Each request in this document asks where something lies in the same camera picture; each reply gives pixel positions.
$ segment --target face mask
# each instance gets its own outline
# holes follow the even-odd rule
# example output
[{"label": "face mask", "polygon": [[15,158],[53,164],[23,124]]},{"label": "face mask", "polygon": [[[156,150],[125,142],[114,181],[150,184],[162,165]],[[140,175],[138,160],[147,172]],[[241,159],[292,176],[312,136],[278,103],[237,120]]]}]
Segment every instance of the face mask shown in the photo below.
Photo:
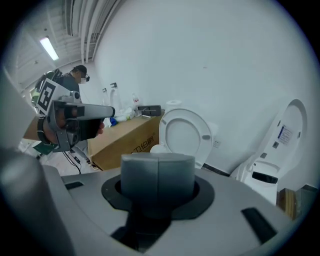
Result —
[{"label": "face mask", "polygon": [[87,82],[86,78],[81,78],[81,82],[80,82],[81,85],[85,84],[86,82]]}]

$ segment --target white toilet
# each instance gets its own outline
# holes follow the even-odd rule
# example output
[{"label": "white toilet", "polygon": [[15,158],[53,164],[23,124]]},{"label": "white toilet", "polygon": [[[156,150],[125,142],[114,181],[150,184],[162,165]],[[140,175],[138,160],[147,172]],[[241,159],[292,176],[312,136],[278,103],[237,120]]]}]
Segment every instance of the white toilet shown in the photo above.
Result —
[{"label": "white toilet", "polygon": [[179,153],[195,157],[200,169],[213,147],[218,126],[206,122],[191,109],[179,107],[165,111],[159,125],[159,144],[151,153]]},{"label": "white toilet", "polygon": [[277,202],[278,179],[298,164],[307,133],[307,112],[299,99],[288,100],[278,112],[257,152],[240,164],[231,177],[247,184],[272,204]]}]

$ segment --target ceiling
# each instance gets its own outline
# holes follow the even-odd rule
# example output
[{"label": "ceiling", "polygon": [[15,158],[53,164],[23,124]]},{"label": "ceiling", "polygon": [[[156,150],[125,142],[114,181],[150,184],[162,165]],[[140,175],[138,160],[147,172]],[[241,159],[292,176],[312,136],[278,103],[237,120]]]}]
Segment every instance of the ceiling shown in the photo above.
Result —
[{"label": "ceiling", "polygon": [[[48,0],[21,23],[2,63],[11,83],[23,91],[50,70],[92,60],[100,36],[120,0]],[[49,37],[59,59],[40,44]]]}]

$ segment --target toilet cover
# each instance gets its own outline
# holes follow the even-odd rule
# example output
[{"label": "toilet cover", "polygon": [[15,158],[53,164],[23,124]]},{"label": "toilet cover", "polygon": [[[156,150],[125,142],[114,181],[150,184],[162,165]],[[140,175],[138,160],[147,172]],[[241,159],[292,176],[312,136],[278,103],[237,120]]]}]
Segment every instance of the toilet cover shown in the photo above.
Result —
[{"label": "toilet cover", "polygon": [[201,116],[186,108],[175,108],[160,121],[159,143],[168,152],[194,156],[195,165],[201,167],[212,149],[213,138]]},{"label": "toilet cover", "polygon": [[298,164],[307,132],[307,112],[299,99],[287,101],[278,112],[248,167],[279,177]]}]

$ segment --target ceiling light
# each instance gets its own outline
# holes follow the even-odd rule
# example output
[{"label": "ceiling light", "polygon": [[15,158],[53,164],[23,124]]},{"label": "ceiling light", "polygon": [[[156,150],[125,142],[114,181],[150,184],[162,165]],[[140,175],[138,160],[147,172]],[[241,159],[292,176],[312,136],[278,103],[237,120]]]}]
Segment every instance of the ceiling light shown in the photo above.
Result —
[{"label": "ceiling light", "polygon": [[50,57],[55,61],[59,59],[55,49],[53,48],[50,40],[48,37],[42,38],[40,40],[40,43],[42,44],[43,48],[46,50],[46,52],[50,55]]}]

